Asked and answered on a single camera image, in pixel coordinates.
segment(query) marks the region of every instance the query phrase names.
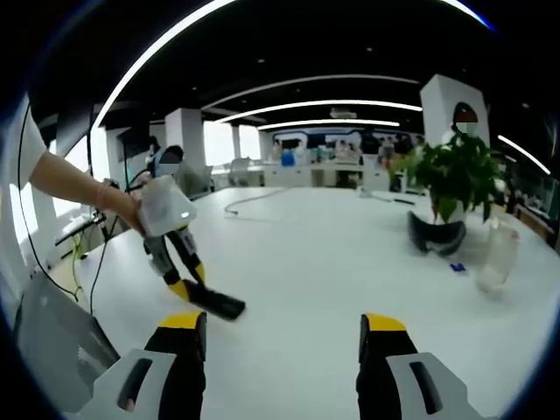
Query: desk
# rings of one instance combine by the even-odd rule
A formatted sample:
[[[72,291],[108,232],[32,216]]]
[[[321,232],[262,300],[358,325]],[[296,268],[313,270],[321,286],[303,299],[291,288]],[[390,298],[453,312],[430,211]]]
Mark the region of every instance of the desk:
[[[508,407],[557,313],[560,258],[553,249],[512,218],[521,253],[504,296],[492,301],[469,276],[412,248],[411,206],[358,199],[351,190],[301,188],[240,204],[239,216],[223,212],[232,201],[269,191],[231,188],[195,203],[192,233],[209,285],[248,306],[234,324],[208,317],[204,419],[358,420],[364,312],[404,322],[418,351],[435,354],[467,385],[481,415]],[[427,198],[406,200],[430,217]],[[479,214],[469,214],[467,226],[459,258],[472,275],[488,226]],[[98,248],[76,264],[86,296],[100,254]],[[108,243],[94,313],[119,354],[144,348],[158,322],[191,309],[151,271],[136,232]]]
[[[528,209],[525,206],[517,206],[516,212],[519,220],[525,223],[545,241],[549,239],[550,235],[554,234],[554,230],[552,230],[552,228],[541,217],[535,214],[532,209]]]
[[[263,174],[266,172],[273,172],[274,170],[278,172],[293,172],[301,171],[307,172],[311,171],[308,176],[303,176],[304,185],[293,185],[289,180],[290,177],[286,178],[287,183],[282,184],[282,177],[272,182],[272,185],[268,185],[266,181],[266,176]],[[334,186],[336,184],[336,173],[335,172],[360,172],[363,173],[366,170],[364,166],[360,164],[353,163],[341,163],[335,160],[329,162],[322,162],[320,164],[305,164],[305,165],[295,165],[282,167],[279,163],[267,163],[267,164],[255,164],[248,168],[248,178],[249,184],[251,186],[260,186],[262,182],[266,186]],[[228,176],[229,169],[214,169],[212,170],[212,176],[214,178],[214,183],[218,187],[225,187],[226,182],[221,182]]]
[[[105,220],[106,220],[105,215],[92,216],[90,218],[87,218],[84,215],[80,215],[76,217],[60,230],[59,235],[56,238],[54,238],[54,246],[58,247],[66,239],[71,238],[72,236],[76,236],[81,232],[85,231],[87,228],[93,225],[98,225],[99,223]],[[109,232],[107,232],[105,229],[103,231],[103,235],[107,240],[107,237],[109,236]]]

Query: white sleeve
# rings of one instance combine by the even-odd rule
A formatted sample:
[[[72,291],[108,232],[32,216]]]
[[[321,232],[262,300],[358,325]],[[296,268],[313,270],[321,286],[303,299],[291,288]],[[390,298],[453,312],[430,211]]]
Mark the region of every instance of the white sleeve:
[[[27,109],[29,107],[29,98],[26,96],[17,110],[13,123],[10,127],[10,182],[14,186],[18,186],[18,169],[20,173],[21,187],[23,188],[31,177],[37,162],[46,151],[43,137],[39,131],[39,127],[33,119],[32,112]],[[21,140],[21,159],[19,156],[19,143]]]

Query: gray chair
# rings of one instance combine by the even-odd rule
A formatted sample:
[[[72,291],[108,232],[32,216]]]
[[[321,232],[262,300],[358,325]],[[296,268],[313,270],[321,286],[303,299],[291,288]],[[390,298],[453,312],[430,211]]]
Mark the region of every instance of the gray chair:
[[[232,160],[227,176],[230,186],[249,186],[250,163],[251,159],[248,157],[238,157]]]

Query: curved led light strip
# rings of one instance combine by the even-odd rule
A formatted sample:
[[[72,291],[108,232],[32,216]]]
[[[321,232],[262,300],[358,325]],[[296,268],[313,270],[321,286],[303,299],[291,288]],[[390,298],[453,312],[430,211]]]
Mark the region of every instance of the curved led light strip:
[[[92,130],[98,128],[105,115],[109,112],[111,105],[113,102],[116,101],[118,95],[123,91],[127,84],[132,80],[132,78],[138,73],[138,71],[148,62],[151,57],[161,50],[165,44],[169,41],[174,39],[177,35],[179,35],[182,31],[184,31],[189,26],[197,23],[202,18],[205,18],[209,14],[221,9],[228,4],[235,2],[236,0],[213,0],[211,3],[207,4],[206,6],[202,6],[200,9],[194,11],[189,16],[182,19],[180,22],[175,24],[169,31],[164,33],[159,39],[154,42],[150,47],[143,52],[143,54],[135,61],[131,68],[124,74],[121,81],[116,85],[115,89],[109,95],[108,99],[105,101],[103,106],[101,107],[101,111],[97,115],[94,121],[94,125],[92,126]]]
[[[377,121],[377,120],[358,120],[358,119],[332,119],[332,120],[304,120],[292,122],[280,122],[278,124],[261,125],[257,127],[258,130],[281,129],[282,127],[293,127],[297,125],[322,125],[322,124],[368,124],[368,125],[388,125],[390,127],[398,127],[401,124],[392,121]]]
[[[276,105],[275,107],[255,109],[253,111],[241,112],[240,114],[227,116],[225,118],[221,118],[216,122],[227,123],[229,121],[236,120],[238,118],[243,118],[245,116],[254,116],[256,114],[262,114],[264,112],[279,111],[282,109],[302,108],[302,107],[316,107],[319,105],[373,105],[378,107],[400,108],[400,109],[408,109],[410,111],[422,112],[422,107],[415,107],[414,105],[405,105],[403,103],[384,102],[384,101],[360,101],[360,100],[352,100],[352,99],[334,99],[334,100],[327,100],[327,101],[287,103],[285,105]]]
[[[460,1],[458,0],[441,0],[441,1],[449,4],[450,6],[454,7],[459,11],[462,11],[463,13],[469,15],[471,18],[476,19],[479,23],[483,24],[486,28],[490,30],[494,30],[494,28],[486,20],[484,20],[480,15],[475,13],[472,9],[462,4]]]
[[[536,157],[534,157],[533,155],[531,155],[528,151],[526,151],[525,149],[523,149],[521,146],[518,146],[517,144],[515,144],[514,142],[512,142],[511,140],[509,140],[508,138],[505,138],[504,136],[498,136],[498,138],[504,142],[505,144],[513,147],[514,149],[516,149],[517,151],[519,151],[522,155],[525,155],[527,158],[531,159],[533,161],[533,163],[535,165],[537,165],[539,168],[542,169],[542,171],[544,173],[546,173],[547,175],[550,175],[550,171],[549,168],[547,168],[546,166],[544,166],[541,162],[539,162],[538,160],[536,160]]]
[[[411,79],[404,79],[402,77],[394,77],[394,76],[383,76],[380,74],[325,74],[321,76],[311,76],[311,77],[302,77],[299,79],[289,79],[283,81],[277,81],[276,83],[270,83],[268,85],[252,87],[251,89],[244,90],[242,92],[238,92],[237,94],[231,94],[230,96],[226,96],[225,98],[221,98],[218,101],[214,101],[212,103],[208,103],[202,110],[210,109],[215,107],[216,105],[220,105],[223,102],[231,101],[232,99],[239,98],[240,96],[245,96],[249,94],[254,94],[256,92],[262,92],[263,90],[269,90],[273,88],[280,88],[282,86],[294,85],[297,83],[306,83],[308,81],[330,81],[330,80],[339,80],[339,79],[366,79],[366,80],[374,80],[374,81],[400,81],[402,83],[412,83],[414,85],[420,84],[418,80],[411,80]]]

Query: yellow panel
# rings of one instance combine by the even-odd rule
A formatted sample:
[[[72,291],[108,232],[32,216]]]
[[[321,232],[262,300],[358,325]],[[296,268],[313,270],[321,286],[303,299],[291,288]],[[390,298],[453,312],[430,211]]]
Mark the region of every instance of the yellow panel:
[[[169,287],[180,298],[189,302],[189,292],[187,291],[183,280],[176,282],[175,284],[168,284],[167,287]]]
[[[196,321],[202,311],[191,313],[180,313],[178,315],[171,315],[164,322],[159,324],[160,328],[184,328],[193,330],[196,328]]]
[[[197,265],[196,269],[194,269],[196,271],[196,273],[200,276],[200,278],[202,279],[202,283],[206,283],[207,280],[204,278],[204,265],[202,265],[202,262]]]
[[[366,317],[369,321],[369,331],[406,331],[406,326],[394,318],[374,313],[366,313]]]

